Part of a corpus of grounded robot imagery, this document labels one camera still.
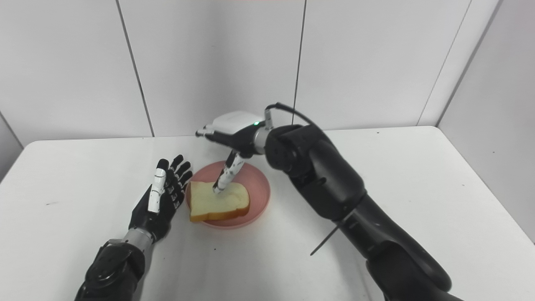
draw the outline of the white bread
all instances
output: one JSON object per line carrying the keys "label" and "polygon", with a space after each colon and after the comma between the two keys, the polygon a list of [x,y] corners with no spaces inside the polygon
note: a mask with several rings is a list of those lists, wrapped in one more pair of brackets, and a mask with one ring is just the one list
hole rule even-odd
{"label": "white bread", "polygon": [[249,193],[243,185],[232,182],[223,192],[215,194],[213,184],[214,182],[189,184],[192,209],[190,221],[228,220],[249,212]]}

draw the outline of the black wire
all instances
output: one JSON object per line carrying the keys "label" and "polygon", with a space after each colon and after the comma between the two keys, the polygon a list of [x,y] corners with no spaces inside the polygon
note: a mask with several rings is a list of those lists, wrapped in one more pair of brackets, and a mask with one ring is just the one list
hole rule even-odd
{"label": "black wire", "polygon": [[294,108],[292,108],[290,106],[287,106],[287,105],[285,105],[283,103],[277,102],[277,103],[274,103],[274,104],[270,104],[269,106],[266,107],[266,110],[270,110],[270,109],[273,109],[273,108],[279,109],[279,110],[282,110],[282,111],[286,111],[286,112],[290,112],[290,113],[294,113],[295,115],[299,116],[302,120],[306,121],[308,124],[316,125],[307,116],[303,115],[302,113],[300,113],[296,109],[294,109]]}

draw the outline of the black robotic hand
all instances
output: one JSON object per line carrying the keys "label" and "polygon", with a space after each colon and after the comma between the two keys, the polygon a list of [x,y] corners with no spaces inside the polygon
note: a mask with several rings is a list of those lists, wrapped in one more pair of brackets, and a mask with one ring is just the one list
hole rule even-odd
{"label": "black robotic hand", "polygon": [[[111,239],[99,249],[75,301],[132,300],[145,273],[146,250],[169,232],[171,220],[184,201],[186,186],[193,175],[190,167],[182,155],[170,167],[166,159],[159,161],[155,174],[158,185],[150,185],[137,203],[126,236]],[[164,175],[165,182],[160,189]],[[158,201],[157,212],[149,211],[151,195],[153,201]]]}
{"label": "black robotic hand", "polygon": [[166,159],[161,159],[158,166],[166,170],[164,191],[160,197],[160,212],[148,211],[149,194],[152,188],[150,185],[141,200],[132,211],[129,229],[141,228],[149,232],[153,237],[153,242],[162,239],[171,227],[171,220],[177,208],[186,197],[186,186],[193,173],[189,170],[191,164],[184,161],[182,155],[178,155],[169,166]]}

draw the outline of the robotic hand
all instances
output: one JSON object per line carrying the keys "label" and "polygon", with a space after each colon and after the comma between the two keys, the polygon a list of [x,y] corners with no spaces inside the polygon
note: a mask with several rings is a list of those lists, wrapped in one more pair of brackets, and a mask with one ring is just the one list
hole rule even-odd
{"label": "robotic hand", "polygon": [[161,159],[154,183],[132,211],[123,239],[111,239],[98,251],[76,301],[130,301],[145,272],[146,251],[171,228],[171,220],[185,198],[192,177],[191,164],[178,155],[171,163]]}
{"label": "robotic hand", "polygon": [[[294,113],[309,125],[273,128],[273,108]],[[263,119],[246,112],[225,114],[196,136],[232,148],[214,185],[216,193],[232,181],[244,159],[265,154],[269,165],[286,173],[314,211],[333,221],[335,230],[367,259],[387,301],[460,301],[447,293],[452,283],[446,271],[377,206],[325,133],[295,109],[272,104]]]}

